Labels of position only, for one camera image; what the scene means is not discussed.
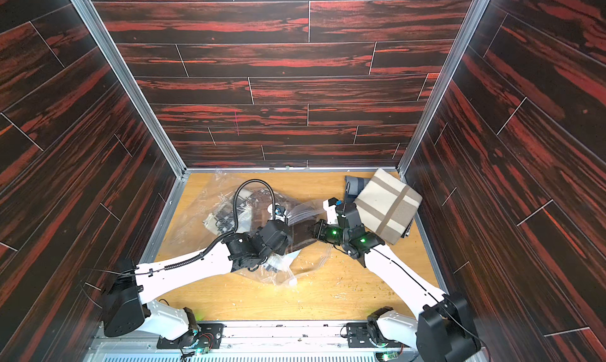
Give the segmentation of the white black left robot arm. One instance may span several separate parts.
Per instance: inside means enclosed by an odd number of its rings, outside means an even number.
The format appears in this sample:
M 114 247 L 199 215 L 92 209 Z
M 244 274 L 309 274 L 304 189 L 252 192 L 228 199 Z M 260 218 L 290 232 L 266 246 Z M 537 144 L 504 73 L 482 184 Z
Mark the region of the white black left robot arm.
M 230 231 L 200 251 L 161 262 L 134 265 L 120 261 L 115 282 L 102 299 L 104 335 L 117 338 L 133 331 L 159 335 L 168 341 L 192 338 L 200 331 L 189 308 L 173 308 L 159 302 L 162 295 L 205 278 L 227 275 L 284 255 L 293 243 L 290 227 L 270 220 L 253 232 Z

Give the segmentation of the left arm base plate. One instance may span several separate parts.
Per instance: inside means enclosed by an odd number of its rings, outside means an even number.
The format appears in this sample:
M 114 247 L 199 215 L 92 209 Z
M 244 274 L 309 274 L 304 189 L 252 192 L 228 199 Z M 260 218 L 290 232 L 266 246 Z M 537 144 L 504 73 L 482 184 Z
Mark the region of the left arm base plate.
M 160 350 L 203 351 L 219 349 L 223 339 L 223 323 L 198 323 L 197 330 L 189 330 L 174 341 L 160 337 L 156 348 Z

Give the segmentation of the clear plastic vacuum bag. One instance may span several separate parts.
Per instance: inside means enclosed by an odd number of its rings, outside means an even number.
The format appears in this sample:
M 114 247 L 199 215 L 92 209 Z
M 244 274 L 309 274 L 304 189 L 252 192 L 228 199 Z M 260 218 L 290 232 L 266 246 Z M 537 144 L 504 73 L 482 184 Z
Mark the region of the clear plastic vacuum bag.
M 233 229 L 232 200 L 246 179 L 236 173 L 219 170 L 192 194 L 184 193 L 171 220 L 158 261 L 171 259 L 208 246 L 212 240 Z M 328 262 L 332 246 L 313 238 L 310 229 L 326 214 L 319 199 L 299 200 L 278 188 L 271 193 L 259 183 L 246 185 L 237 199 L 238 232 L 254 231 L 271 218 L 272 199 L 276 209 L 286 216 L 293 243 L 286 254 L 273 254 L 257 270 L 240 270 L 239 275 L 273 286 L 295 286 L 304 277 Z

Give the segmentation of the blue grey striped scarf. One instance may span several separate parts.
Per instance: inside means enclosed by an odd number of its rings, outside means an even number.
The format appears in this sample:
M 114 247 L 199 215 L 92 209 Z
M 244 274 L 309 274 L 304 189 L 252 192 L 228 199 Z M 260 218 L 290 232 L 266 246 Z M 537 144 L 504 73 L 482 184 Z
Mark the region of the blue grey striped scarf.
M 369 182 L 369 178 L 345 176 L 345 202 L 354 202 Z

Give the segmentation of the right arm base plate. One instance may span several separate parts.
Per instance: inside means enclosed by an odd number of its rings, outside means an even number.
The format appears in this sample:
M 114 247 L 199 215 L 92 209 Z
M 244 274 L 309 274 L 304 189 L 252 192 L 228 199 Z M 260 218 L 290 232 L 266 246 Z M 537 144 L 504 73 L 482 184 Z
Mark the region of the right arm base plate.
M 396 349 L 408 348 L 407 344 L 399 341 L 380 338 L 377 330 L 370 330 L 367 322 L 348 322 L 339 332 L 347 340 L 350 349 Z

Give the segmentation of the cream brown plaid scarf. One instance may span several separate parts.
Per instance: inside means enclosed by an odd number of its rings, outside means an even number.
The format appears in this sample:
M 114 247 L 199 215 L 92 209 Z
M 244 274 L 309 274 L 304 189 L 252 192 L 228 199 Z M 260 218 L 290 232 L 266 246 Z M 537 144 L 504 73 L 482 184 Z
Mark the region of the cream brown plaid scarf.
M 223 196 L 218 205 L 203 220 L 203 225 L 212 234 L 219 236 L 233 229 L 235 225 L 233 196 Z M 237 232 L 249 232 L 271 218 L 271 194 L 267 188 L 243 188 L 236 200 L 238 215 Z

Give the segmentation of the dark brown scarf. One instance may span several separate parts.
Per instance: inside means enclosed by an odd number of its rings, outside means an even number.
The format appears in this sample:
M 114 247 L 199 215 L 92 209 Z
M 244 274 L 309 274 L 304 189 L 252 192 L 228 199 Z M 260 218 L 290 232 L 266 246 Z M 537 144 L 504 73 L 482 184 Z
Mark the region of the dark brown scarf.
M 293 243 L 286 249 L 287 254 L 299 251 L 317 242 L 313 232 L 316 223 L 317 221 L 314 220 L 306 220 L 290 226 Z

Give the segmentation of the cream tan striped scarf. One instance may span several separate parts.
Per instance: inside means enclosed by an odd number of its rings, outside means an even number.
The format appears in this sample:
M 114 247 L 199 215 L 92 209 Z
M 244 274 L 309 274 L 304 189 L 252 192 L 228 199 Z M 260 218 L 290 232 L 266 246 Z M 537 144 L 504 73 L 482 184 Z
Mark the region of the cream tan striped scarf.
M 394 245 L 406 234 L 422 200 L 410 185 L 377 169 L 354 203 L 365 227 Z

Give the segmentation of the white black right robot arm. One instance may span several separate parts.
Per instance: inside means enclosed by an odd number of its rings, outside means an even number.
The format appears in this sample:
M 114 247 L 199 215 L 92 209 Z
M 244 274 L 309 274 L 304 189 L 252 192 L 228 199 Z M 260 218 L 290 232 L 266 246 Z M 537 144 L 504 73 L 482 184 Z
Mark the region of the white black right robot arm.
M 366 229 L 355 204 L 331 198 L 323 209 L 326 218 L 315 224 L 312 235 L 374 273 L 413 313 L 408 320 L 383 307 L 368 316 L 366 332 L 375 346 L 397 342 L 424 361 L 465 361 L 481 352 L 482 341 L 462 295 L 445 293 L 402 262 L 383 239 Z

